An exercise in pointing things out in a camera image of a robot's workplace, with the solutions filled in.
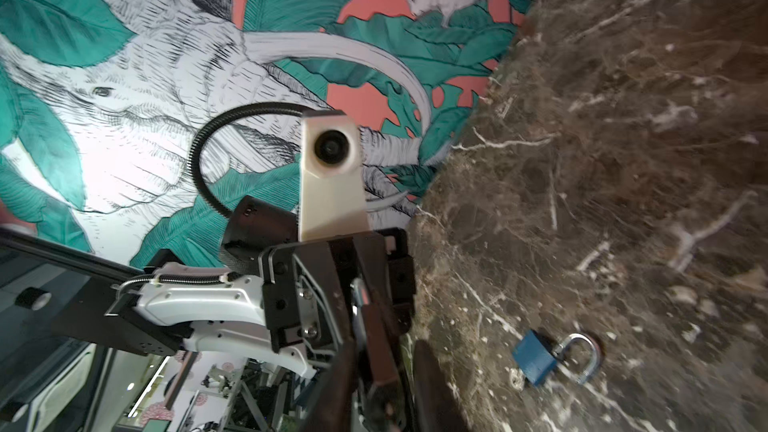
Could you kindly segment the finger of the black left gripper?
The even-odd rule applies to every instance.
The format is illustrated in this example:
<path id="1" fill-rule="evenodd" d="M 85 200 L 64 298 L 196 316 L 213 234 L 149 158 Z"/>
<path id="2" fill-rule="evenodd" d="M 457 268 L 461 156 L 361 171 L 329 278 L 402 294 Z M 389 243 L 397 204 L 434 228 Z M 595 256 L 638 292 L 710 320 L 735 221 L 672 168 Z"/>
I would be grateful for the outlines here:
<path id="1" fill-rule="evenodd" d="M 353 280 L 351 297 L 362 416 L 369 431 L 398 431 L 402 390 L 382 313 L 361 278 Z"/>

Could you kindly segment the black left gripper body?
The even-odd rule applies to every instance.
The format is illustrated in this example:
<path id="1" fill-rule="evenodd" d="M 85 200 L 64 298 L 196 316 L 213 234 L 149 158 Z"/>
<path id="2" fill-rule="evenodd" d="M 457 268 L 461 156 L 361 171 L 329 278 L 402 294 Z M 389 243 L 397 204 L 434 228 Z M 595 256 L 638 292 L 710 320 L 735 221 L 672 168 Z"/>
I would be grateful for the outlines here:
<path id="1" fill-rule="evenodd" d="M 347 339 L 361 349 L 393 344 L 415 315 L 415 269 L 402 228 L 299 238 L 295 214 L 251 196 L 230 212 L 222 261 L 260 277 L 270 348 L 305 345 L 332 354 Z"/>

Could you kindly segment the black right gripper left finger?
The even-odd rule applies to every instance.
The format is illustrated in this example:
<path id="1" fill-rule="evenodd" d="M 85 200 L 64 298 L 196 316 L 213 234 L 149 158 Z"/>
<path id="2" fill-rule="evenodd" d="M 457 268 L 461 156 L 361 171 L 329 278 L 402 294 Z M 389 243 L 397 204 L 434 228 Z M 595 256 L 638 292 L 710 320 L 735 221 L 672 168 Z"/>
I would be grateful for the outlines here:
<path id="1" fill-rule="evenodd" d="M 299 425 L 301 432 L 351 430 L 352 398 L 358 386 L 358 359 L 357 344 L 349 338 L 313 392 L 308 413 Z"/>

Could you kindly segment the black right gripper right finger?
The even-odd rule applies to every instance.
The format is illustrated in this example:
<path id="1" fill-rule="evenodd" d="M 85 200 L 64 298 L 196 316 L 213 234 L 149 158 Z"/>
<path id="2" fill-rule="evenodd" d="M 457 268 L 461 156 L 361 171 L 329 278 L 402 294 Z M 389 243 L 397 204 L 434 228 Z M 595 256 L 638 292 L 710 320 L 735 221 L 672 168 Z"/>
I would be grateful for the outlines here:
<path id="1" fill-rule="evenodd" d="M 413 347 L 413 393 L 420 431 L 468 432 L 467 425 L 439 361 L 429 344 L 417 340 Z"/>

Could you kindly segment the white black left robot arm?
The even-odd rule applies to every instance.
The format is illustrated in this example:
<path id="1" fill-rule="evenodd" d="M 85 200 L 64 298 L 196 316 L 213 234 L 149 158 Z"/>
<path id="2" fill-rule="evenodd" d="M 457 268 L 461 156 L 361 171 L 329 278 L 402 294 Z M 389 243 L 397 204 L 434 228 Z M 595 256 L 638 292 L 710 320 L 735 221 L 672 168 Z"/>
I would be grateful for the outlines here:
<path id="1" fill-rule="evenodd" d="M 167 262 L 122 284 L 108 315 L 155 354 L 228 352 L 307 378 L 308 431 L 417 427 L 399 340 L 415 278 L 400 228 L 301 240 L 294 214 L 247 196 L 230 213 L 221 269 Z"/>

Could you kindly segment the blue padlock left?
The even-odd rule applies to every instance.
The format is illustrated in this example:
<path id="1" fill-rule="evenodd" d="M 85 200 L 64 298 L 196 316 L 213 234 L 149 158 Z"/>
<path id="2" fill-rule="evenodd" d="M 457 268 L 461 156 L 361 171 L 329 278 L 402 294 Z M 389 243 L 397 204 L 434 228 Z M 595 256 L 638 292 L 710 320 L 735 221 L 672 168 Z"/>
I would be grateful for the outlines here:
<path id="1" fill-rule="evenodd" d="M 586 367 L 574 379 L 576 383 L 583 385 L 594 376 L 603 360 L 599 343 L 583 332 L 570 333 L 553 347 L 548 347 L 534 330 L 529 330 L 512 349 L 512 358 L 526 381 L 532 386 L 539 386 L 562 362 L 570 347 L 577 342 L 583 342 L 590 350 Z"/>

